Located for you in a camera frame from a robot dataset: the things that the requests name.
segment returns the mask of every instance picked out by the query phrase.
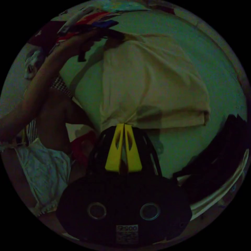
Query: person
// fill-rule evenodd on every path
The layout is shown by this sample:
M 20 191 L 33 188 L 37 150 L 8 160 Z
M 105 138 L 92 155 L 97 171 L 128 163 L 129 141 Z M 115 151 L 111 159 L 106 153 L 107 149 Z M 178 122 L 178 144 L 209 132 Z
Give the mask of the person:
M 87 52 L 95 41 L 100 41 L 100 38 L 93 30 L 63 42 L 46 58 L 23 100 L 0 119 L 0 141 L 13 139 L 36 119 L 38 138 L 28 147 L 2 149 L 1 157 L 23 203 L 57 233 L 66 231 L 55 212 L 50 211 L 57 207 L 67 185 L 85 175 L 85 167 L 71 161 L 72 149 L 66 123 L 95 128 L 84 110 L 50 85 L 69 58 L 80 51 Z M 91 149 L 91 144 L 87 144 L 84 154 L 88 156 Z

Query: red cloth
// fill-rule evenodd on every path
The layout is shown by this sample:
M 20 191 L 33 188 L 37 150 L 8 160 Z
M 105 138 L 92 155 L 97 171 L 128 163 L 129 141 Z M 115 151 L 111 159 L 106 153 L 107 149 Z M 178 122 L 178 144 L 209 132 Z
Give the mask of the red cloth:
M 86 157 L 82 151 L 83 141 L 90 141 L 94 145 L 96 141 L 95 132 L 90 131 L 87 134 L 84 134 L 83 136 L 76 138 L 73 142 L 71 142 L 73 159 L 75 159 L 78 163 L 87 166 L 88 157 Z

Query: label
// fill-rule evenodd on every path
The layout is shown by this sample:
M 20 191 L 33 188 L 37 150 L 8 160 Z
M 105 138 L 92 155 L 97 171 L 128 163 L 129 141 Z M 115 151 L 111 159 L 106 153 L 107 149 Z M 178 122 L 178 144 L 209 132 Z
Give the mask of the label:
M 138 225 L 117 225 L 116 242 L 117 244 L 138 244 L 139 233 Z

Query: hand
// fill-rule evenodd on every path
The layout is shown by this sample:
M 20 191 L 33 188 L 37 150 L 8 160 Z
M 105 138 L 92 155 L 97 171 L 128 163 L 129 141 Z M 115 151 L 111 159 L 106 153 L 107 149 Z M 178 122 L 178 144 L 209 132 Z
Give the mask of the hand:
M 68 59 L 80 54 L 80 52 L 87 52 L 94 45 L 94 42 L 100 41 L 98 30 L 94 29 L 88 33 L 76 35 L 65 42 L 63 42 L 55 51 L 62 52 Z

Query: dark fabric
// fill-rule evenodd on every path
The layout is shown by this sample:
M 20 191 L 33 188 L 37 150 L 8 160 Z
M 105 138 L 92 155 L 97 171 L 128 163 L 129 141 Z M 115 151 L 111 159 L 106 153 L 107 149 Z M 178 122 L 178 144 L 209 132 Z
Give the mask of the dark fabric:
M 42 47 L 47 56 L 56 43 L 57 32 L 65 23 L 65 21 L 49 21 L 29 39 L 28 43 Z
M 191 175 L 181 186 L 190 204 L 218 190 L 236 171 L 246 148 L 247 123 L 240 116 L 229 115 L 222 131 L 191 164 L 173 178 Z

